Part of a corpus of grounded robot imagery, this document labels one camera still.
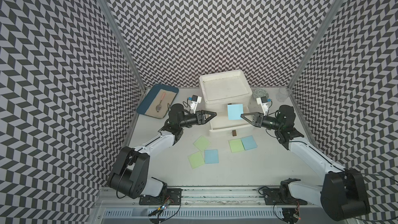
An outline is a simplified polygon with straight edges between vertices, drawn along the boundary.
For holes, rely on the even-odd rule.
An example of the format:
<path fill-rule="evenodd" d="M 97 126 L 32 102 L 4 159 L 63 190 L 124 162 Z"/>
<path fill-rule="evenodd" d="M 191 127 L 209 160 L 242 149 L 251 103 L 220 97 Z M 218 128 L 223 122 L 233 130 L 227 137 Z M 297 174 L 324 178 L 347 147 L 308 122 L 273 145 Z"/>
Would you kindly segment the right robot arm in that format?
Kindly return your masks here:
<path fill-rule="evenodd" d="M 255 112 L 242 114 L 241 118 L 254 127 L 273 130 L 279 144 L 304 161 L 321 180 L 321 185 L 298 178 L 283 180 L 279 187 L 282 203 L 306 201 L 322 207 L 334 221 L 370 213 L 363 176 L 356 169 L 334 162 L 312 145 L 294 127 L 296 114 L 292 106 L 282 105 L 274 117 Z"/>

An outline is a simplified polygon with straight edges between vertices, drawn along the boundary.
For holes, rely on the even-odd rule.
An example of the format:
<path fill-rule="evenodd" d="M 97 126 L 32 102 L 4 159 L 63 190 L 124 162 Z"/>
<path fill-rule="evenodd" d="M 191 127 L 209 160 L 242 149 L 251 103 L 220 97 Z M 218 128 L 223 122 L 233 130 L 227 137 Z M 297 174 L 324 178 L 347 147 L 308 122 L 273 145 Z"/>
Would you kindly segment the aluminium front rail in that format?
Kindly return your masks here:
<path fill-rule="evenodd" d="M 179 186 L 182 207 L 267 207 L 259 194 L 260 186 Z M 116 191 L 104 187 L 94 208 L 140 207 L 140 199 L 118 198 Z"/>

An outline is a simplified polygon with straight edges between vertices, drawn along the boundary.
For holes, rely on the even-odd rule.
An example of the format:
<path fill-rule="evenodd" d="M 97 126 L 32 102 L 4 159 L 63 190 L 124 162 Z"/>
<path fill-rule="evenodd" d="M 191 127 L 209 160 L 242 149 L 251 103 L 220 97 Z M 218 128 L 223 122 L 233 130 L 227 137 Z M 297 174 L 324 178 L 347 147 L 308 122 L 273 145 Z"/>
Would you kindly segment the white drawer cabinet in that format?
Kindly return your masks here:
<path fill-rule="evenodd" d="M 217 113 L 228 103 L 248 108 L 252 90 L 242 70 L 202 75 L 199 82 L 205 110 Z"/>

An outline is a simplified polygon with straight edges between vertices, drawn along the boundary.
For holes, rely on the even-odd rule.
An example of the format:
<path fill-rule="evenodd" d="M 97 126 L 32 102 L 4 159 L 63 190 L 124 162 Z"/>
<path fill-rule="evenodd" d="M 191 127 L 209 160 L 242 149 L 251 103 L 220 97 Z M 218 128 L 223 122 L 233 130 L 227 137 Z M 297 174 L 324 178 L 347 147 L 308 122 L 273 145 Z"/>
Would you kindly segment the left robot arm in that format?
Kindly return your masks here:
<path fill-rule="evenodd" d="M 164 201 L 167 183 L 148 177 L 150 159 L 177 144 L 184 128 L 207 124 L 216 116 L 216 112 L 200 110 L 190 113 L 182 104 L 172 105 L 169 118 L 157 136 L 143 145 L 134 148 L 123 147 L 120 150 L 107 185 L 116 191 L 118 198 L 121 198 L 119 196 L 121 193 L 124 197 L 132 199 L 143 196 L 154 201 Z"/>

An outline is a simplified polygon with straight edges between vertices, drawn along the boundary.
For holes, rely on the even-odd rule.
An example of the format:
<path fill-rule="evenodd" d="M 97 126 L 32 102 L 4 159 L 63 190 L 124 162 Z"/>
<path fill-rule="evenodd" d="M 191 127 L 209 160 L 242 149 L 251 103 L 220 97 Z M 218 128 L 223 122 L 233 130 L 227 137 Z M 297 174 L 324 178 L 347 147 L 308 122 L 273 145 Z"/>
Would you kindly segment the blue tray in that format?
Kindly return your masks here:
<path fill-rule="evenodd" d="M 156 119 L 163 119 L 178 92 L 179 89 L 176 87 L 163 84 L 154 85 L 138 106 L 137 113 Z"/>

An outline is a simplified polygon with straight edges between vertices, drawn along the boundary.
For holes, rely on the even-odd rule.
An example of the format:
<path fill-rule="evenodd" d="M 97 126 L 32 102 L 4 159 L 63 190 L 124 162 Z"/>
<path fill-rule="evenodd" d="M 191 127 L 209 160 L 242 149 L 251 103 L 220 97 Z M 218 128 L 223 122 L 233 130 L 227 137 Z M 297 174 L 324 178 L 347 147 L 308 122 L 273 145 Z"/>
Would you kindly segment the blue sticky note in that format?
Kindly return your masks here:
<path fill-rule="evenodd" d="M 241 120 L 241 115 L 244 113 L 243 104 L 229 104 L 227 105 L 228 119 Z"/>
<path fill-rule="evenodd" d="M 219 163 L 218 150 L 216 150 L 216 149 L 205 150 L 204 155 L 205 155 L 205 163 L 206 164 L 218 164 Z"/>
<path fill-rule="evenodd" d="M 242 142 L 245 150 L 251 150 L 251 149 L 255 149 L 258 147 L 253 136 L 247 136 L 247 137 L 241 138 L 241 142 Z"/>

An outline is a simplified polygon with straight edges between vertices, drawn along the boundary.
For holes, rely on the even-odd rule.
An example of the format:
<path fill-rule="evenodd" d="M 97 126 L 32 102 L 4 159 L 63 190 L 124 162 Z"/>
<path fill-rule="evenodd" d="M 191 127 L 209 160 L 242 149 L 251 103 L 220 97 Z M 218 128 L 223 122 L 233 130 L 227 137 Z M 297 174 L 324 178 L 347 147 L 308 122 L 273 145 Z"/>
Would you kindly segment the green sticky note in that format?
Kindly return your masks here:
<path fill-rule="evenodd" d="M 232 153 L 241 152 L 245 150 L 241 139 L 229 140 L 229 146 Z"/>
<path fill-rule="evenodd" d="M 204 137 L 200 136 L 194 143 L 193 145 L 201 152 L 204 152 L 206 148 L 210 145 L 210 141 Z"/>
<path fill-rule="evenodd" d="M 205 164 L 205 160 L 200 151 L 189 155 L 188 160 L 192 169 L 198 168 Z"/>

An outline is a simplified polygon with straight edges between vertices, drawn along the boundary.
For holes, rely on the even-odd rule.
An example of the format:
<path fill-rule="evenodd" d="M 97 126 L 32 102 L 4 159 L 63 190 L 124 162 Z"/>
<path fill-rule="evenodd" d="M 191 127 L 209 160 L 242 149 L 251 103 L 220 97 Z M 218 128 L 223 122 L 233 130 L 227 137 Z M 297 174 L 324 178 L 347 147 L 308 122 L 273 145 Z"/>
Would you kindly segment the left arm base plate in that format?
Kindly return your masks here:
<path fill-rule="evenodd" d="M 169 205 L 180 205 L 181 196 L 181 188 L 167 188 L 166 191 L 161 192 L 158 197 L 141 196 L 139 205 L 160 206 L 166 202 Z"/>

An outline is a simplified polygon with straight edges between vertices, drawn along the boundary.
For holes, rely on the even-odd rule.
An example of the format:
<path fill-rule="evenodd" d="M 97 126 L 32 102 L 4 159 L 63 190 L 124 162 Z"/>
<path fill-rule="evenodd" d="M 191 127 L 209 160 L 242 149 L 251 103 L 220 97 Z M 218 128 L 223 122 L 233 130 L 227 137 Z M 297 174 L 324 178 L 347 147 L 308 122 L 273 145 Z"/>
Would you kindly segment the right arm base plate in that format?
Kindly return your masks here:
<path fill-rule="evenodd" d="M 262 186 L 258 189 L 258 193 L 264 198 L 266 205 L 283 204 L 283 205 L 308 205 L 308 203 L 301 199 L 294 198 L 289 191 L 289 184 L 300 181 L 297 178 L 289 178 L 281 181 L 278 188 L 270 188 Z"/>

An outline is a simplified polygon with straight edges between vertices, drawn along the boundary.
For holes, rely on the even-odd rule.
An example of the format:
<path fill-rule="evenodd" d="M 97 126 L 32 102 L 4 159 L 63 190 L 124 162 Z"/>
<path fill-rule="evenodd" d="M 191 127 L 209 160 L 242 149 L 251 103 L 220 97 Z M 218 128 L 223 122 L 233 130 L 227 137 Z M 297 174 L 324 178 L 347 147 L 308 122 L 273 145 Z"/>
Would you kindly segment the clear glass cup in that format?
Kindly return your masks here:
<path fill-rule="evenodd" d="M 285 102 L 290 97 L 290 89 L 288 87 L 280 87 L 278 93 L 276 94 L 276 99 L 278 102 Z"/>

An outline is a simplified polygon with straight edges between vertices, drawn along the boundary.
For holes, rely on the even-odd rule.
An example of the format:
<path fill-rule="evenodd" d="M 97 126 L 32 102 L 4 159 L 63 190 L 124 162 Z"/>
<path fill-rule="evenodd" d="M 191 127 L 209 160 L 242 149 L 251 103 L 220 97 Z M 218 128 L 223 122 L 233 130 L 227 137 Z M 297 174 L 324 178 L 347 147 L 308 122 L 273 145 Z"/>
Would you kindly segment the beige tray liner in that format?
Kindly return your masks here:
<path fill-rule="evenodd" d="M 160 112 L 157 113 L 155 107 L 160 102 L 160 98 L 161 98 L 161 95 L 163 92 L 166 92 L 166 95 L 162 102 L 162 108 L 161 108 Z M 155 94 L 155 98 L 151 101 L 148 109 L 145 112 L 145 115 L 149 116 L 149 117 L 157 118 L 157 119 L 163 119 L 169 109 L 169 106 L 172 104 L 176 94 L 177 93 L 173 92 L 173 91 L 167 91 L 164 89 L 160 89 L 159 92 Z"/>

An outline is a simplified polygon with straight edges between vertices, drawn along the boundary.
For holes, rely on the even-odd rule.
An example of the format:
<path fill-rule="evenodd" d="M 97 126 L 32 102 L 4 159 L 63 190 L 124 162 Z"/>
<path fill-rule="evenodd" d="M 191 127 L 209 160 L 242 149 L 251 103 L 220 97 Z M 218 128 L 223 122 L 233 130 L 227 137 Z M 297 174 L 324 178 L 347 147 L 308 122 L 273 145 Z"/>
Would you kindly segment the pink handled spoon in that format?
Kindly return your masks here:
<path fill-rule="evenodd" d="M 160 112 L 161 108 L 162 108 L 162 102 L 165 98 L 166 92 L 163 92 L 160 98 L 160 102 L 158 103 L 158 105 L 155 107 L 157 113 Z"/>

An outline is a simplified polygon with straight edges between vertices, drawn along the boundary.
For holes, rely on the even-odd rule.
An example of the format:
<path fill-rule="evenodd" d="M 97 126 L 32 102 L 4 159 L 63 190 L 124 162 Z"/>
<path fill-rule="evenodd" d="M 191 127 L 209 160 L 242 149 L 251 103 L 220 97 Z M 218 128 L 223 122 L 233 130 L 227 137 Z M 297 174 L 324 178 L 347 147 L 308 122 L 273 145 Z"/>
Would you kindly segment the green patterned small dish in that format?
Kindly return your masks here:
<path fill-rule="evenodd" d="M 253 91 L 252 91 L 252 97 L 253 97 L 253 99 L 257 99 L 257 98 L 262 98 L 262 97 L 266 97 L 266 98 L 269 98 L 269 94 L 268 94 L 268 92 L 265 90 L 265 89 L 262 89 L 262 88 L 257 88 L 257 89 L 254 89 Z"/>

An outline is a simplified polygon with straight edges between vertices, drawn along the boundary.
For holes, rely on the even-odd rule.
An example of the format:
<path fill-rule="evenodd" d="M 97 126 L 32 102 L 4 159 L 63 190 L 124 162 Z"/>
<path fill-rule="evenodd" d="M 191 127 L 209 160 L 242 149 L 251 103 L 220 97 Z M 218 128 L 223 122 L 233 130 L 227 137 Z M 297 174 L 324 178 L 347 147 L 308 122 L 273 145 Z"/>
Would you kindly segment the blue sticky note top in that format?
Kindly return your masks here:
<path fill-rule="evenodd" d="M 253 136 L 247 136 L 247 137 L 241 138 L 241 142 L 242 142 L 245 150 L 251 150 L 251 149 L 255 149 L 258 147 Z"/>

